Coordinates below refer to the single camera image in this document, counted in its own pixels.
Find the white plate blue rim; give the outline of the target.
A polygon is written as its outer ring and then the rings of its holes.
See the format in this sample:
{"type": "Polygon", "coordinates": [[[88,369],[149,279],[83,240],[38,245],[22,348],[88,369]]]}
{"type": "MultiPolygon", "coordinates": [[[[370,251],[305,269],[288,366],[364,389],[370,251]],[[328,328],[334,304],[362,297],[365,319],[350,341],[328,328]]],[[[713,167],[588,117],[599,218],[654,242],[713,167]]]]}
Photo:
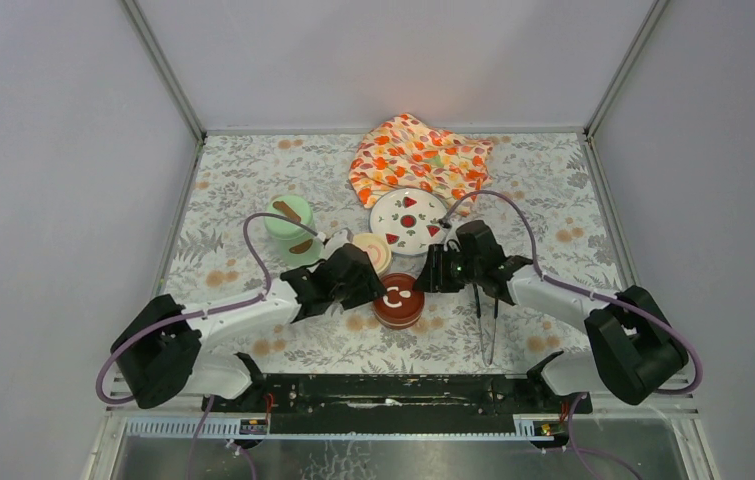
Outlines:
{"type": "Polygon", "coordinates": [[[398,189],[381,196],[371,208],[369,228],[394,254],[417,256],[446,240],[448,229],[439,224],[446,213],[446,204],[437,196],[420,189],[398,189]]]}

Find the red brown round lid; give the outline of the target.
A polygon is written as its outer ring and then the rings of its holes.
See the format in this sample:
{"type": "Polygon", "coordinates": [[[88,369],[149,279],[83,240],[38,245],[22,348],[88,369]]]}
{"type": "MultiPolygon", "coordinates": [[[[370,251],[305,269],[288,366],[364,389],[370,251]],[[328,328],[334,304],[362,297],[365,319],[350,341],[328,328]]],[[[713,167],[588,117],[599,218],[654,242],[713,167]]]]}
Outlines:
{"type": "Polygon", "coordinates": [[[381,278],[386,294],[373,302],[377,316],[408,319],[421,316],[425,305],[423,292],[416,291],[415,279],[406,273],[391,273],[381,278]]]}

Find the green lid brown handle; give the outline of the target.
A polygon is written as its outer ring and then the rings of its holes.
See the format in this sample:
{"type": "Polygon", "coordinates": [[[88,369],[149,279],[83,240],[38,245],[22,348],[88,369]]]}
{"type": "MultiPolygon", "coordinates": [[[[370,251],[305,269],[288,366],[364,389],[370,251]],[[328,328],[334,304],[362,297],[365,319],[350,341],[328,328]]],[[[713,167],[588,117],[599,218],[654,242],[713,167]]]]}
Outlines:
{"type": "Polygon", "coordinates": [[[311,205],[298,195],[280,195],[272,199],[267,212],[283,217],[283,219],[266,217],[264,224],[267,232],[278,240],[295,240],[310,238],[306,227],[315,226],[314,213],[311,205]]]}

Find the floral orange cloth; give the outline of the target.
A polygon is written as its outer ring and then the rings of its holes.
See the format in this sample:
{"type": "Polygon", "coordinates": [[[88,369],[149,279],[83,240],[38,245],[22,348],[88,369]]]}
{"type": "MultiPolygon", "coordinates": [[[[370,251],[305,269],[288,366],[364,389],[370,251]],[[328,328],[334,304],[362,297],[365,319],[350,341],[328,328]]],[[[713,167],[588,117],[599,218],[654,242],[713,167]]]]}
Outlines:
{"type": "Polygon", "coordinates": [[[495,146],[490,138],[433,128],[404,113],[364,135],[348,179],[367,209],[402,188],[421,189],[452,206],[490,183],[487,160],[495,146]]]}

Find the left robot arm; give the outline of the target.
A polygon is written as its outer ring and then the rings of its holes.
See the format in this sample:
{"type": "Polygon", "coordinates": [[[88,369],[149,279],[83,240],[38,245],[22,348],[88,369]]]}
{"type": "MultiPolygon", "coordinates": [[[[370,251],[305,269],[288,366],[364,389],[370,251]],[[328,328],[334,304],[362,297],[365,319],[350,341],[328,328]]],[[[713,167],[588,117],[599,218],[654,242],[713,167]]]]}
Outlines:
{"type": "Polygon", "coordinates": [[[334,305],[349,310],[382,298],[387,292],[366,252],[351,243],[326,259],[298,267],[258,289],[215,302],[183,305],[172,295],[151,299],[113,342],[104,367],[116,367],[130,393],[110,405],[134,403],[156,408],[181,393],[226,398],[249,411],[262,401],[262,374],[246,354],[215,354],[233,338],[276,325],[324,315],[334,305]]]}

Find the cream lid pink handle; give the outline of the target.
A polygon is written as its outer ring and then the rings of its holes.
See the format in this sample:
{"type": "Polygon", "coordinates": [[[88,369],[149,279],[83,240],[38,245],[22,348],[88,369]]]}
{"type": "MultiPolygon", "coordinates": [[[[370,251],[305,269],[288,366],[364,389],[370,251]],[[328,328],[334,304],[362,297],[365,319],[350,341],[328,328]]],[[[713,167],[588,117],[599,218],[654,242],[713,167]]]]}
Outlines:
{"type": "Polygon", "coordinates": [[[386,241],[374,233],[359,233],[353,236],[352,243],[368,254],[378,276],[386,274],[392,262],[392,251],[386,241]]]}

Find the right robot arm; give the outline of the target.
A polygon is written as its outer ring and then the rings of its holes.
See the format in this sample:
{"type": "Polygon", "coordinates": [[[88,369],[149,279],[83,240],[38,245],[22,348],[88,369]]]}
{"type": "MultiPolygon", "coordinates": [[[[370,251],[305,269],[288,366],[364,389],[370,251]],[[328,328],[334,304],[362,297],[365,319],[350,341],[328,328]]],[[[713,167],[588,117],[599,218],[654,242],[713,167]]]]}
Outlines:
{"type": "Polygon", "coordinates": [[[492,230],[475,220],[460,226],[454,239],[429,246],[414,283],[417,291],[456,293],[471,285],[494,300],[529,308],[584,333],[584,352],[552,354],[529,370],[528,402],[550,412],[567,395],[604,389],[638,405],[689,362],[682,341],[651,294],[638,286],[623,292],[593,292],[550,274],[520,255],[508,256],[492,230]]]}

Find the green container cup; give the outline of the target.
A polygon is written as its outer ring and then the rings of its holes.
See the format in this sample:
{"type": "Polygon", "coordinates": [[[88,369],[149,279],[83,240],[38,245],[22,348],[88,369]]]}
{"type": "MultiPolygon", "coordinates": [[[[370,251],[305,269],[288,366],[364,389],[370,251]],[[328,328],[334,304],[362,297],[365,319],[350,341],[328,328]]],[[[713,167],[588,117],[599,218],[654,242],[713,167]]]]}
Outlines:
{"type": "Polygon", "coordinates": [[[323,243],[304,231],[291,238],[274,237],[273,240],[279,257],[292,267],[313,264],[320,259],[323,250],[323,243]]]}

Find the floral tablecloth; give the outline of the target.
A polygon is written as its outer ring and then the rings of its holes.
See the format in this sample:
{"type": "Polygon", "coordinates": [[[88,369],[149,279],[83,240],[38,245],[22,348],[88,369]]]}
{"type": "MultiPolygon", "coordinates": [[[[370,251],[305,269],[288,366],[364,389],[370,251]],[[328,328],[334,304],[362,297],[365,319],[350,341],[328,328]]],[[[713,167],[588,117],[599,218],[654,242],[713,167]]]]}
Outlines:
{"type": "MultiPolygon", "coordinates": [[[[591,288],[621,290],[612,240],[576,133],[491,135],[489,192],[472,206],[507,254],[539,251],[542,267],[591,288]]],[[[164,289],[181,303],[250,292],[286,264],[258,213],[282,194],[303,197],[320,231],[365,232],[368,214],[348,181],[357,135],[211,136],[204,145],[164,289]]],[[[493,302],[482,298],[489,327],[493,302]]],[[[428,300],[405,330],[369,306],[276,325],[222,343],[267,373],[522,373],[547,355],[580,352],[586,336],[539,312],[500,305],[494,361],[482,363],[470,291],[428,300]]]]}

